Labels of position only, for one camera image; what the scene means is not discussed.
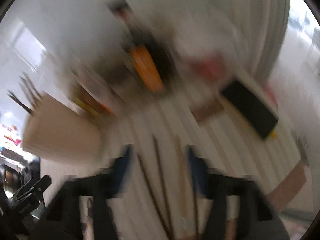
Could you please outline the thin black chopstick far right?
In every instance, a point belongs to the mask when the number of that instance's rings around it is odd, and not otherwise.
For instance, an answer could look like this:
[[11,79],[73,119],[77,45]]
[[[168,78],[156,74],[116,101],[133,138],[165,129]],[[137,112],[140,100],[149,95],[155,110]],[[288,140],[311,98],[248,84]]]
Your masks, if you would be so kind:
[[196,183],[194,180],[192,180],[192,189],[193,189],[195,240],[199,240],[199,218],[198,218],[198,206],[197,206],[197,191],[196,191]]

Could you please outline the dark brown chopstick centre right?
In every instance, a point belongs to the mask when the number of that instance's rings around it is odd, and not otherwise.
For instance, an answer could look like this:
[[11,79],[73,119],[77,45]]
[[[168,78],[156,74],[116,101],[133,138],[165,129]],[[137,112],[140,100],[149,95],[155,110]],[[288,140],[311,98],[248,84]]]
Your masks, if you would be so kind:
[[146,172],[146,168],[144,166],[144,161],[143,161],[143,158],[140,154],[137,154],[137,158],[138,158],[138,162],[139,162],[139,165],[140,165],[140,168],[141,168],[141,171],[142,171],[142,174],[143,174],[143,178],[145,180],[145,183],[146,183],[146,187],[148,189],[148,193],[151,197],[151,200],[152,200],[152,203],[155,207],[155,210],[156,210],[156,213],[157,213],[157,217],[160,221],[160,224],[165,232],[165,235],[167,237],[167,239],[172,239],[172,234],[171,234],[171,231],[169,230],[169,228],[167,227],[166,225],[166,222],[161,214],[161,210],[159,208],[159,205],[157,203],[157,200],[156,200],[156,197],[155,197],[155,194],[153,192],[153,189],[151,187],[151,183],[149,181],[149,178],[148,178],[148,174]]

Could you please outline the light wooden chopstick right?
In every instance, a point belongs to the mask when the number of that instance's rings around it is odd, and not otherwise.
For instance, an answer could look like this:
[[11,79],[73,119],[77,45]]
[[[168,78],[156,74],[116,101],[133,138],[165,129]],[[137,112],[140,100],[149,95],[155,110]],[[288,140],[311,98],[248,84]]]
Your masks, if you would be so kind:
[[176,153],[178,158],[178,185],[179,185],[179,198],[180,198],[180,212],[183,219],[188,217],[188,205],[187,205],[187,175],[185,157],[182,151],[181,139],[177,135],[175,137]]

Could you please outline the dark brown chopstick long right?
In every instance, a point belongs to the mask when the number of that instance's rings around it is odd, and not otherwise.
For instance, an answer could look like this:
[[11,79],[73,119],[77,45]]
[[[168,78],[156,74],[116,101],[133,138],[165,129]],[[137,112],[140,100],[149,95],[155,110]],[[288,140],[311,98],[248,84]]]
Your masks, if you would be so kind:
[[162,195],[164,199],[165,214],[169,223],[169,228],[168,228],[169,235],[170,235],[169,239],[175,239],[174,227],[172,224],[172,218],[171,218],[171,212],[170,212],[169,199],[167,195],[167,189],[165,187],[164,172],[163,172],[163,167],[162,167],[162,162],[160,157],[159,144],[158,144],[157,138],[154,135],[152,135],[152,140],[153,140],[153,146],[154,146],[156,160],[157,160],[157,167],[158,167],[159,177],[161,182]]

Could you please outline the wooden utensil holder box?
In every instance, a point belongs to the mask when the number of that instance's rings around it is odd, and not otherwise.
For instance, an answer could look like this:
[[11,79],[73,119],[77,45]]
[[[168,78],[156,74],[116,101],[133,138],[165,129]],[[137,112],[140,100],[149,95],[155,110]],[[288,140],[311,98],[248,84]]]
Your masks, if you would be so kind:
[[86,164],[98,159],[101,142],[97,125],[44,94],[27,120],[22,148],[43,159]]

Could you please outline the brown paper label card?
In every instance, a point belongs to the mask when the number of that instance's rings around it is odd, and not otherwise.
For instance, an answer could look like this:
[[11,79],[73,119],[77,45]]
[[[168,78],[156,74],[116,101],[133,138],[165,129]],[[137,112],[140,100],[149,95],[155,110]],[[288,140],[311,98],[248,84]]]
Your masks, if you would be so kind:
[[223,106],[217,99],[205,102],[202,105],[190,108],[190,111],[198,124],[223,111]]

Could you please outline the yellow black edged tray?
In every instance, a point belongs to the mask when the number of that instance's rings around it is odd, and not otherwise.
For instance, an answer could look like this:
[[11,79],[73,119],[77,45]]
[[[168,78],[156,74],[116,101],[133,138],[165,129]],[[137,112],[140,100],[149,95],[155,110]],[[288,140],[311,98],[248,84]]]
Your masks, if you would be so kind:
[[274,131],[279,121],[276,108],[262,87],[249,75],[238,73],[219,90],[250,123],[263,140]]

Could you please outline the orange red plastic item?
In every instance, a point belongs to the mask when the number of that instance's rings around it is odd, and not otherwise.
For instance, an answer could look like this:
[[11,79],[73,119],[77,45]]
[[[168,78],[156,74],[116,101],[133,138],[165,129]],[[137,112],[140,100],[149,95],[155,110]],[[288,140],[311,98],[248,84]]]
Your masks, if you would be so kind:
[[217,82],[227,74],[227,67],[223,56],[216,54],[204,59],[191,60],[192,71],[208,82]]

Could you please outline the clear plastic container with orange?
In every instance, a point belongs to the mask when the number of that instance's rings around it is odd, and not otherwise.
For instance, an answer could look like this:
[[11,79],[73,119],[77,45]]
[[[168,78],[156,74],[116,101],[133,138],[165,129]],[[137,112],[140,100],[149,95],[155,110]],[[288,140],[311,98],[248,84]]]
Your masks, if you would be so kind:
[[129,46],[126,52],[148,91],[153,94],[163,93],[168,66],[163,48],[156,44],[138,44]]

